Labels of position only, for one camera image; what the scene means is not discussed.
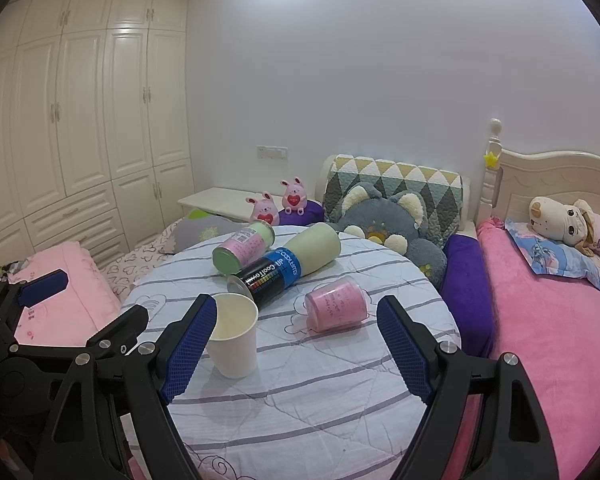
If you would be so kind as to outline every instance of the screw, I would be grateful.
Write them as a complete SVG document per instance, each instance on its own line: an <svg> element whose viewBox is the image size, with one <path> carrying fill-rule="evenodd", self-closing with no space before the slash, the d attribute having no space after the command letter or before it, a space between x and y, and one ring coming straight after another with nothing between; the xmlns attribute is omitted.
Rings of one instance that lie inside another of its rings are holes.
<svg viewBox="0 0 600 480"><path fill-rule="evenodd" d="M138 347L138 353L140 355L149 355L154 353L155 350L155 344L149 342L149 343L142 343L139 347Z"/></svg>
<svg viewBox="0 0 600 480"><path fill-rule="evenodd" d="M458 351L458 345L452 341L442 341L440 343L440 349L445 354L455 354Z"/></svg>
<svg viewBox="0 0 600 480"><path fill-rule="evenodd" d="M87 364L90 359L91 359L91 356L85 352L83 354L78 355L78 357L75 358L75 363L78 366L82 366L82 365Z"/></svg>
<svg viewBox="0 0 600 480"><path fill-rule="evenodd" d="M502 359L504 362L506 362L506 364L508 364L510 366L515 366L520 362L520 359L518 359L518 356L515 354L512 354L511 352L507 352L506 354L504 354Z"/></svg>

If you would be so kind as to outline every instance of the blue pillow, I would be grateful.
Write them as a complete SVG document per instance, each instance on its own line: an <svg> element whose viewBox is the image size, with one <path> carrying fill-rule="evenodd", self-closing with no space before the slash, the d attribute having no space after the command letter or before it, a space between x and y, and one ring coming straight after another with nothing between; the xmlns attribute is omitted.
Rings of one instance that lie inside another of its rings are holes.
<svg viewBox="0 0 600 480"><path fill-rule="evenodd" d="M600 290L600 257L589 258L573 247L532 231L528 224L507 219L505 228L536 274L586 278Z"/></svg>

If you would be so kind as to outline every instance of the white wardrobe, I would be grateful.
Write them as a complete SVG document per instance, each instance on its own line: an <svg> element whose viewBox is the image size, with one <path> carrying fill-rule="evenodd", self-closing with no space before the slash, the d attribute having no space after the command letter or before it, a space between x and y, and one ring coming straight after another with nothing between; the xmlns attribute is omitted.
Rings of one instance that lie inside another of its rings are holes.
<svg viewBox="0 0 600 480"><path fill-rule="evenodd" d="M193 193L187 0L17 0L0 15L0 265L78 240L99 266Z"/></svg>

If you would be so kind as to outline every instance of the cabinet handle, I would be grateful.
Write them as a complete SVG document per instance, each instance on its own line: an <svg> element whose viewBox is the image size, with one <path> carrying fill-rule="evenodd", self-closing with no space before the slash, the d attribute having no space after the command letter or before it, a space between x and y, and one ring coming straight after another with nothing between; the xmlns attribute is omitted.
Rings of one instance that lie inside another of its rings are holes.
<svg viewBox="0 0 600 480"><path fill-rule="evenodd" d="M78 211L80 211L79 207L74 207L71 211L67 211L66 213L62 213L62 218L68 218L69 216L75 215Z"/></svg>

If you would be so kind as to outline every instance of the barcode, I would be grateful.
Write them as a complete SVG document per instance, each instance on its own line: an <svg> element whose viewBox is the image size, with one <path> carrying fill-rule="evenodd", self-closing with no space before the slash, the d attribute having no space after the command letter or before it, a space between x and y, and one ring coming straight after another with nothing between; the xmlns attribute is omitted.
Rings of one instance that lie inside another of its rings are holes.
<svg viewBox="0 0 600 480"><path fill-rule="evenodd" d="M257 231L255 229L245 227L244 229L238 231L235 235L233 235L232 238L236 242L240 242L241 244L243 244L247 242L249 238L251 238L254 234L257 234Z"/></svg>

